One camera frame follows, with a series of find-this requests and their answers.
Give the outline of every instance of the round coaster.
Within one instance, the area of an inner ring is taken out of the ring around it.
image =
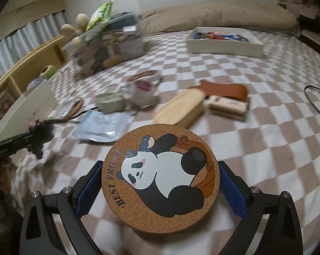
[[[102,168],[104,197],[131,227],[150,233],[183,230],[200,220],[219,191],[217,160],[193,132],[142,126],[120,138]]]

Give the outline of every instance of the green tape roll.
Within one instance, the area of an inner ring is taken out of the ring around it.
[[[48,79],[56,73],[56,67],[54,65],[48,65],[41,70],[40,77]]]

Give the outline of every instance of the blue textured pad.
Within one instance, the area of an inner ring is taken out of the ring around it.
[[[227,171],[219,164],[220,189],[234,215],[244,219],[247,214],[246,199]]]
[[[83,191],[79,194],[77,199],[76,213],[79,219],[89,213],[100,189],[101,185],[101,173],[103,162],[99,168],[95,171],[90,178]]]

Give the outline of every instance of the panda head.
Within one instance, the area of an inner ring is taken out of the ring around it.
[[[156,176],[156,161],[152,152],[129,150],[122,162],[122,178],[135,189],[146,189]]]

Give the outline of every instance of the checkered bedsheet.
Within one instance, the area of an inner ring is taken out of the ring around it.
[[[232,121],[206,112],[190,130],[199,135],[218,160],[236,175],[263,192],[292,194],[300,219],[304,252],[310,254],[320,240],[320,114],[307,101],[303,88],[320,87],[320,55],[294,37],[253,32],[265,45],[265,58],[232,55],[187,54],[188,31],[145,39],[149,52],[140,58],[81,79],[69,62],[50,85],[59,103],[82,97],[85,109],[94,105],[102,87],[120,83],[137,72],[158,69],[160,104],[201,79],[217,83],[243,83],[251,104],[246,122]],[[320,109],[320,94],[310,94]],[[128,131],[151,124],[153,109],[138,112]],[[12,181],[11,193],[20,207],[30,193],[57,193],[74,185],[96,160],[104,160],[111,145],[76,140],[75,124],[55,129],[45,144],[43,159],[26,154]],[[144,235],[120,221],[108,207],[102,192],[82,222],[102,251],[108,254],[218,254],[240,219],[234,217],[220,193],[210,213],[193,227],[171,235]],[[56,218],[65,247],[75,253]]]

